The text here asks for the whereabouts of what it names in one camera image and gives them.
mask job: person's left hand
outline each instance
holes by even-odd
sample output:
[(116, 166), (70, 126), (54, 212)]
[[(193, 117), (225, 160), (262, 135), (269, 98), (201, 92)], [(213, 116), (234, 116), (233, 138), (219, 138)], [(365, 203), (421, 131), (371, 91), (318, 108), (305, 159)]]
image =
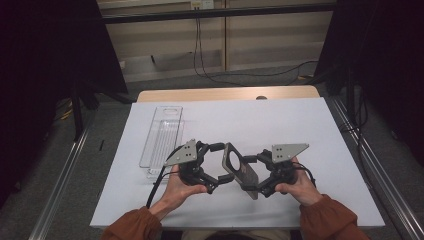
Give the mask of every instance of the person's left hand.
[(206, 193), (207, 188), (203, 185), (188, 186), (184, 184), (178, 176), (179, 167), (174, 165), (161, 199), (157, 201), (149, 211), (159, 220), (162, 220), (168, 213), (172, 212), (193, 194)]

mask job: gray carpet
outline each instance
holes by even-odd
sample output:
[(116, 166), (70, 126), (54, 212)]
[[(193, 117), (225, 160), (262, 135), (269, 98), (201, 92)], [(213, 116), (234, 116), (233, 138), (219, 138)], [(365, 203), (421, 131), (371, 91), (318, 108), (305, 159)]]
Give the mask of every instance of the gray carpet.
[[(303, 66), (299, 75), (312, 74), (315, 64)], [(244, 73), (278, 73), (287, 67), (242, 71)], [(297, 70), (285, 75), (270, 77), (221, 76), (214, 80), (232, 81), (245, 86), (275, 86), (292, 83), (298, 75)], [(303, 84), (298, 80), (294, 84)], [(128, 83), (128, 97), (136, 99), (142, 90), (235, 87), (235, 84), (217, 83), (198, 76), (147, 82)], [(321, 96), (326, 97), (329, 108), (337, 123), (341, 123), (335, 114), (325, 86), (317, 86)], [(95, 112), (93, 125), (88, 134), (84, 148), (78, 158), (71, 179), (65, 189), (62, 201), (51, 223), (46, 239), (98, 239), (101, 231), (89, 227), (97, 201), (118, 147), (130, 106), (116, 103), (107, 96), (99, 95), (101, 101)], [(382, 165), (392, 178), (401, 194), (405, 197), (416, 215), (424, 222), (424, 170), (415, 161), (408, 148), (392, 138), (390, 127), (378, 112), (368, 104), (369, 120), (363, 128), (365, 138), (372, 146)], [(345, 141), (352, 152), (361, 171), (356, 147), (351, 138), (344, 133)], [(36, 164), (30, 174), (22, 181), (22, 190), (12, 194), (0, 212), (0, 239), (28, 239), (38, 216), (46, 204), (54, 184), (62, 170), (64, 161), (72, 147), (74, 128), (72, 118), (56, 121), (51, 127)], [(382, 228), (366, 230), (372, 239), (410, 239), (408, 233), (397, 217), (394, 209), (384, 197), (371, 172), (370, 181), (375, 189), (372, 195), (386, 222)]]

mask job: hand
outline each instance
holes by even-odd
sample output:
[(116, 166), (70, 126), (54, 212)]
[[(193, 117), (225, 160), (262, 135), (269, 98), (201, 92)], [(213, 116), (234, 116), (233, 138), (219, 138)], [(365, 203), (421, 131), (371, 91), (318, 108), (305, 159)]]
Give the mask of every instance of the hand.
[[(299, 161), (294, 157), (292, 162), (296, 165)], [(290, 193), (303, 206), (310, 206), (321, 200), (323, 196), (314, 187), (308, 176), (306, 176), (305, 171), (296, 170), (296, 173), (297, 181), (295, 184), (280, 183), (275, 186), (275, 191)]]
[(170, 174), (165, 192), (161, 199), (149, 209), (159, 220), (162, 220), (168, 213), (181, 206), (189, 196), (207, 192), (206, 187), (203, 185), (185, 185), (178, 176), (178, 171), (178, 165), (174, 165), (171, 172), (175, 173)]

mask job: brown sleeve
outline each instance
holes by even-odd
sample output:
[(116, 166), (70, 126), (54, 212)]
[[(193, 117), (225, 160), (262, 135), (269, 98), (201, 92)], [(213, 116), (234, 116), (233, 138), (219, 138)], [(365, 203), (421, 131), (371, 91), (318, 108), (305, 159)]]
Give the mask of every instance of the brown sleeve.
[(355, 213), (327, 195), (314, 205), (300, 206), (300, 227), (309, 239), (368, 239), (357, 227)]
[(162, 227), (146, 207), (125, 213), (103, 232), (101, 240), (155, 239)]

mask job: transparent plastic container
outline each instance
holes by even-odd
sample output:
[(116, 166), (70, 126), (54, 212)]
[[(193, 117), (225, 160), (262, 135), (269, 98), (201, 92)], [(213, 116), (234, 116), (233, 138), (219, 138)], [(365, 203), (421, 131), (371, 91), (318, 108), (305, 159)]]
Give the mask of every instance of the transparent plastic container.
[(184, 129), (183, 108), (180, 106), (157, 107), (144, 145), (140, 167), (146, 176), (156, 180), (169, 154), (181, 145)]

